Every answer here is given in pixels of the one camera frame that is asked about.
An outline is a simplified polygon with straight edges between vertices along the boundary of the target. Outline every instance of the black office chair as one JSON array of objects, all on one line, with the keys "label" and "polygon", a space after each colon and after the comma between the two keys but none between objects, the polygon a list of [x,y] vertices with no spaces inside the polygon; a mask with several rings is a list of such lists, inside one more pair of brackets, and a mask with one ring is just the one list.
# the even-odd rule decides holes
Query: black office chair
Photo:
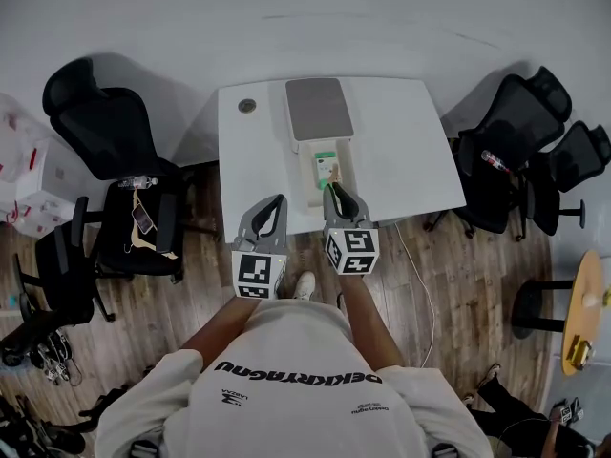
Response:
[{"label": "black office chair", "polygon": [[[85,256],[83,229],[86,211],[87,199],[80,198],[73,221],[57,226],[36,243],[38,277],[23,273],[18,256],[13,256],[13,276],[24,322],[0,342],[4,364],[20,364],[25,354],[64,325],[88,323],[94,315],[93,301],[107,322],[115,320],[114,314],[106,312],[95,281],[131,276],[102,273],[95,266],[95,246],[92,255],[89,258]],[[43,289],[50,311],[38,309],[26,290],[26,284]]]},{"label": "black office chair", "polygon": [[[53,128],[98,179],[139,176],[158,179],[154,187],[137,192],[156,226],[149,234],[140,236],[156,250],[131,247],[134,192],[120,189],[116,182],[110,186],[103,214],[98,218],[102,222],[98,260],[116,271],[171,275],[174,282],[180,281],[184,229],[215,239],[219,234],[183,221],[190,174],[157,156],[142,99],[128,89],[99,89],[93,71],[92,60],[82,58],[49,79],[43,93],[43,108]],[[177,257],[172,260],[163,256],[167,253]]]},{"label": "black office chair", "polygon": [[548,236],[558,229],[559,216],[579,217],[585,227],[585,203],[579,209],[560,209],[560,193],[567,192],[588,178],[604,172],[611,160],[611,142],[602,126],[590,131],[578,121],[562,141],[549,153],[533,157],[522,172],[520,215],[522,240],[526,236],[526,219],[532,219]]},{"label": "black office chair", "polygon": [[[482,153],[491,153],[517,172],[534,153],[562,136],[562,119],[571,108],[570,96],[549,70],[540,68],[529,80],[509,74],[479,125],[459,134],[453,156],[467,205],[454,212],[468,223],[468,238],[474,226],[505,232],[509,212],[518,204],[510,175],[487,163]],[[432,231],[445,215],[426,222],[424,229]]]}]

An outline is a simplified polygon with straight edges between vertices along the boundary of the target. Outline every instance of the white t-shirt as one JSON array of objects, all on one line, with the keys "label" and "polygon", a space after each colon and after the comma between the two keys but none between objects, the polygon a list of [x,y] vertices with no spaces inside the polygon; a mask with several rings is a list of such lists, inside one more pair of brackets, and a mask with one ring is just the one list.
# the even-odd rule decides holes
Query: white t-shirt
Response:
[{"label": "white t-shirt", "polygon": [[464,457],[493,456],[439,370],[371,371],[329,305],[262,302],[241,336],[201,367],[194,350],[165,356],[104,412],[97,458],[128,456],[156,428],[169,458],[428,458],[438,442]]}]

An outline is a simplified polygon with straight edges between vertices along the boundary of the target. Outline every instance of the bottle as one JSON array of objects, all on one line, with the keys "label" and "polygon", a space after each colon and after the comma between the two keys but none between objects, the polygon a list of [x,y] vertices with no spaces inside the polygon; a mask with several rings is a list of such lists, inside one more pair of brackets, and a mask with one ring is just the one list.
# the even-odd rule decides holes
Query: bottle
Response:
[{"label": "bottle", "polygon": [[502,159],[493,155],[490,151],[484,150],[481,152],[481,158],[489,164],[492,164],[497,170],[505,173],[511,173],[509,168],[505,166]]},{"label": "bottle", "polygon": [[146,190],[157,185],[158,180],[150,177],[130,177],[119,182],[118,188],[125,190]]}]

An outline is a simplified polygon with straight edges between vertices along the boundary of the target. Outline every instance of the white wall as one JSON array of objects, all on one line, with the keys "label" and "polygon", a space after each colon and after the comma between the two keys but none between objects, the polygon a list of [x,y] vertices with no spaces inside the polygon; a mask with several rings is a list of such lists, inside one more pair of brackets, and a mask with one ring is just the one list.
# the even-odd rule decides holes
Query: white wall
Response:
[{"label": "white wall", "polygon": [[611,0],[0,0],[0,91],[45,119],[47,78],[102,54],[100,84],[141,94],[179,162],[215,157],[215,89],[287,76],[422,78],[442,115],[488,73],[544,63],[611,124],[610,16]]}]

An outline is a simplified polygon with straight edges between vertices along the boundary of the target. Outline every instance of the white table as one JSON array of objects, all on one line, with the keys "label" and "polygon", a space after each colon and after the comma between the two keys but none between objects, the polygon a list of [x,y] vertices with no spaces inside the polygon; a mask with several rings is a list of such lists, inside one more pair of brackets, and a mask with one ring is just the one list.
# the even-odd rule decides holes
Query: white table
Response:
[{"label": "white table", "polygon": [[[373,221],[465,205],[439,117],[424,83],[394,78],[339,78],[354,138],[350,142],[357,194]],[[323,229],[307,212],[298,156],[290,149],[287,80],[219,90],[219,156],[225,240],[238,234],[243,213],[262,198],[288,200],[288,234]],[[238,104],[251,98],[250,114]]]}]

